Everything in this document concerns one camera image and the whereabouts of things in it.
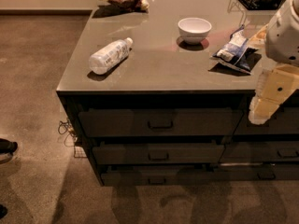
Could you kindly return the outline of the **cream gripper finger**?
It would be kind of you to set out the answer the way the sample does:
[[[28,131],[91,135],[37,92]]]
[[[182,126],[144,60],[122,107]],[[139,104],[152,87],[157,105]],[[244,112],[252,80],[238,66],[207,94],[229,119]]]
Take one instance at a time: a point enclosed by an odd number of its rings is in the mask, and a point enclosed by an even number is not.
[[[255,125],[263,125],[272,117],[278,108],[278,104],[254,96],[249,105],[249,121]]]

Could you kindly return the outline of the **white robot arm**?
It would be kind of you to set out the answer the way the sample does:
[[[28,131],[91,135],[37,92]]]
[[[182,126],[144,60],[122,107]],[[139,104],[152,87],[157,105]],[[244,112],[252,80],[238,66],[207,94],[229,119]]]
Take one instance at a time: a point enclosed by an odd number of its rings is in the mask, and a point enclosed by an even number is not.
[[[266,123],[299,88],[299,0],[286,0],[265,29],[266,56],[277,64],[263,70],[249,106],[249,121]]]

